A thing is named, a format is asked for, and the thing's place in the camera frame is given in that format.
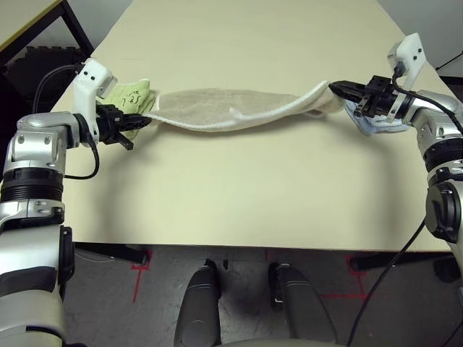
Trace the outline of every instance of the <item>white towel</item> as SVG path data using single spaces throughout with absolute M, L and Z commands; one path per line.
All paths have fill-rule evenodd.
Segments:
M 228 132 L 292 114 L 317 116 L 336 112 L 342 106 L 342 99 L 328 89 L 327 81 L 323 81 L 302 97 L 254 90 L 185 90 L 161 95 L 156 103 L 157 110 L 143 116 L 198 132 Z

